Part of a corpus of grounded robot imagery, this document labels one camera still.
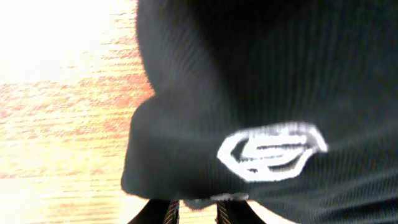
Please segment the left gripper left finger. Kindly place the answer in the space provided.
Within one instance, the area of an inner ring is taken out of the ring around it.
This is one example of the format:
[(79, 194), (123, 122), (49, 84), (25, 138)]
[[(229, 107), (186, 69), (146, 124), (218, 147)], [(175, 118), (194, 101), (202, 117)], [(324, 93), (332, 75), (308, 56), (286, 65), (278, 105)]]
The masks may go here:
[(127, 224), (179, 224), (178, 200), (149, 200)]

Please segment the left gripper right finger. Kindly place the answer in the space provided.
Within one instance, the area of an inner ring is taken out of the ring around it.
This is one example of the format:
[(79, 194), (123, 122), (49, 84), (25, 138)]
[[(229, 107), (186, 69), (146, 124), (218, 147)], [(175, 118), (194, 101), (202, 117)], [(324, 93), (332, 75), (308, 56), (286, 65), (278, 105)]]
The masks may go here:
[(266, 224), (246, 201), (217, 203), (217, 224)]

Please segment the black t-shirt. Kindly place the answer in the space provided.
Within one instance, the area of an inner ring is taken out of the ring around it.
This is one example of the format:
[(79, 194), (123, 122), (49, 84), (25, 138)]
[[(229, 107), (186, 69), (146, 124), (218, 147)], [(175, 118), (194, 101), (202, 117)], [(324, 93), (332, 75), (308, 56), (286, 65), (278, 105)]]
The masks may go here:
[(123, 190), (397, 222), (396, 1), (139, 1)]

